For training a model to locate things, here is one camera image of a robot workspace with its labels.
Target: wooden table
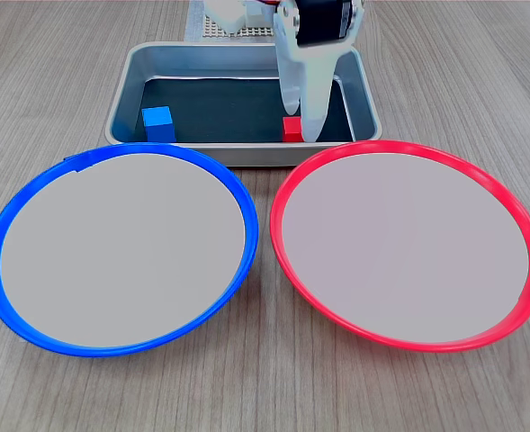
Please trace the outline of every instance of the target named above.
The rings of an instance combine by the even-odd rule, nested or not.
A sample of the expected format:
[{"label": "wooden table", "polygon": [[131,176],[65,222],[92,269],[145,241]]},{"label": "wooden table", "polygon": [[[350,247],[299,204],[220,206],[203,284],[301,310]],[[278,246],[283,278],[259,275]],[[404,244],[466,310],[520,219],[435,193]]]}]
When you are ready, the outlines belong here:
[{"label": "wooden table", "polygon": [[[0,211],[43,170],[106,144],[128,49],[181,40],[187,7],[0,1]],[[466,158],[530,211],[530,3],[374,1],[358,48],[384,138]],[[239,171],[261,220],[255,265],[188,336],[123,358],[68,358],[0,320],[0,430],[530,432],[530,321],[459,355],[336,327],[274,257],[268,212],[286,174]]]}]

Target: cube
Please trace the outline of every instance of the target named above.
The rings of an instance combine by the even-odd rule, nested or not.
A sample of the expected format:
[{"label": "cube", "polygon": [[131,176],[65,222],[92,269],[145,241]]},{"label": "cube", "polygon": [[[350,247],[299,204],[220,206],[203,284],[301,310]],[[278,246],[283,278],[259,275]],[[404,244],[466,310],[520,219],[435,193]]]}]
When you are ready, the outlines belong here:
[{"label": "cube", "polygon": [[283,142],[303,142],[301,117],[283,118]]},{"label": "cube", "polygon": [[175,125],[168,106],[145,108],[142,110],[148,142],[174,143]]}]

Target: blue cube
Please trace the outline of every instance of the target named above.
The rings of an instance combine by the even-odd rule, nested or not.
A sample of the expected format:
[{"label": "blue cube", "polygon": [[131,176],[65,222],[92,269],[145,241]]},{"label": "blue cube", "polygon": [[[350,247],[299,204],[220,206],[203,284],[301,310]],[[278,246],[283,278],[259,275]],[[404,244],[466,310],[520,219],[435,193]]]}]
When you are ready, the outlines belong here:
[{"label": "blue cube", "polygon": [[148,142],[174,143],[175,125],[168,106],[142,110]]}]

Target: black servo motor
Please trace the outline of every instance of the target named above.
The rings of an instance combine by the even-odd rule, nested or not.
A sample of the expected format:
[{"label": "black servo motor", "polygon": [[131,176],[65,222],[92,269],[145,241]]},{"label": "black servo motor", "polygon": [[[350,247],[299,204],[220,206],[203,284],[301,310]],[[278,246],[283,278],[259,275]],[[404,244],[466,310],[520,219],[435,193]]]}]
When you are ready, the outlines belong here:
[{"label": "black servo motor", "polygon": [[345,38],[353,17],[351,0],[295,0],[299,8],[299,46]]}]

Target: red plate rim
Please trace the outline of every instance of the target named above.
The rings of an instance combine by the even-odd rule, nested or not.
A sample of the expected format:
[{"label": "red plate rim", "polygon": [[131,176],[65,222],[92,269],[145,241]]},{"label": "red plate rim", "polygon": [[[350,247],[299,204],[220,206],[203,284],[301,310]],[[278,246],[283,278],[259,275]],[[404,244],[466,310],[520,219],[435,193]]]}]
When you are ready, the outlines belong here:
[{"label": "red plate rim", "polygon": [[[292,269],[289,258],[284,250],[283,243],[283,214],[286,203],[289,201],[292,192],[306,176],[316,169],[340,158],[370,153],[397,153],[417,156],[434,160],[435,162],[456,169],[489,191],[513,216],[523,234],[528,250],[528,277],[526,278],[525,287],[518,298],[517,306],[499,324],[475,337],[441,344],[421,344],[393,339],[359,328],[355,324],[336,315],[318,301],[299,280],[299,277]],[[391,347],[421,352],[451,353],[465,351],[485,347],[486,345],[505,338],[520,328],[530,318],[530,215],[528,211],[523,204],[495,178],[473,164],[449,153],[445,153],[442,150],[395,140],[357,141],[323,150],[294,168],[284,180],[273,201],[270,233],[274,252],[281,268],[284,270],[297,291],[299,291],[299,293],[311,303],[315,309],[329,319],[335,321],[336,324],[374,342]]]}]

